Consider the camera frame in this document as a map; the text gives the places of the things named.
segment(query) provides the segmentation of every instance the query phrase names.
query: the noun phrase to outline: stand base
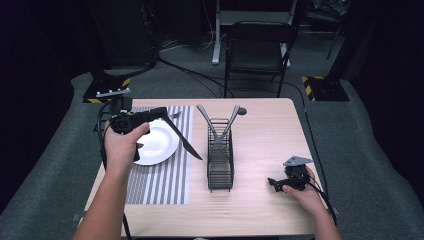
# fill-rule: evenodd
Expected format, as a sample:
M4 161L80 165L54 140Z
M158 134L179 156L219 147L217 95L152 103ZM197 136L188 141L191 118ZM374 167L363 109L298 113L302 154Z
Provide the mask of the stand base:
M113 79L110 80L109 84L105 84L106 81L92 81L90 86L87 88L83 96L83 103L105 103L110 101L110 98L96 97L97 93L106 93L109 90L117 91L118 89L126 89L131 82L130 78Z
M310 101L349 101L340 82L329 83L319 76L302 76L302 82Z

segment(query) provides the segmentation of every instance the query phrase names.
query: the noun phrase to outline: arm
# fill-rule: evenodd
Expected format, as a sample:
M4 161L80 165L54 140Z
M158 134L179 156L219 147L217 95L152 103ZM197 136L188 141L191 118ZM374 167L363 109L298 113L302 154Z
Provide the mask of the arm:
M311 178L315 178L312 171L308 167L306 168L309 176L311 176ZM299 201L300 205L302 205L302 207L312 215L315 223L316 240L342 239L336 225L334 225L333 219L330 217L330 214L328 214L327 209L325 209L324 204L315 189L308 185L304 191L298 191L290 186L284 185L283 190L295 197Z
M121 238L128 177L133 166L137 140L148 129L149 124L144 123L132 132L121 135L107 127L106 173L73 239Z

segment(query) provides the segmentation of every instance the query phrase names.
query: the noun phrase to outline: yellow and black hazard tape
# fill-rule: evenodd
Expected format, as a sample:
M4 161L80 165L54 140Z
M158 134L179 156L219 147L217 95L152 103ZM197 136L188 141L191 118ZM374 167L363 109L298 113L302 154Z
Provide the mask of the yellow and black hazard tape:
M312 87L310 85L310 79L320 79L320 80L324 80L325 77L321 77L321 76L302 76L302 82L303 82L303 86L305 87L305 91L306 91L306 95L308 95L308 99L310 101L315 101L315 96L314 93L312 91Z
M121 85L121 89L126 89L128 88L128 85L131 82L131 78L126 79L122 85ZM106 103L109 102L111 100L111 98L84 98L83 103Z

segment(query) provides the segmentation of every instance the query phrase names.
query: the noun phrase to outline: person's right arm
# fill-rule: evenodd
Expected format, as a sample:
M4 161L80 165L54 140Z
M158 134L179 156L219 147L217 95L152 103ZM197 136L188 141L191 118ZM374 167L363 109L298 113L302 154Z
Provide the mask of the person's right arm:
M315 178L312 171L308 167L306 168L309 176L311 176L311 178ZM316 240L342 239L333 219L330 214L328 214L327 209L325 209L318 192L313 187L308 184L305 190L299 191L290 186L284 185L283 190L295 197L299 201L300 205L312 215L315 223Z

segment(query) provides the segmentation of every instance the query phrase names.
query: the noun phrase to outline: forearm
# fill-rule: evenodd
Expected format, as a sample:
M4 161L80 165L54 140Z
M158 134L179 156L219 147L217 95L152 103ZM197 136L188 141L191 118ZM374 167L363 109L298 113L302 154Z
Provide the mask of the forearm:
M74 239L120 239L128 175L106 173Z
M317 210L312 214L315 222L316 240L339 240L342 239L333 219L326 209Z

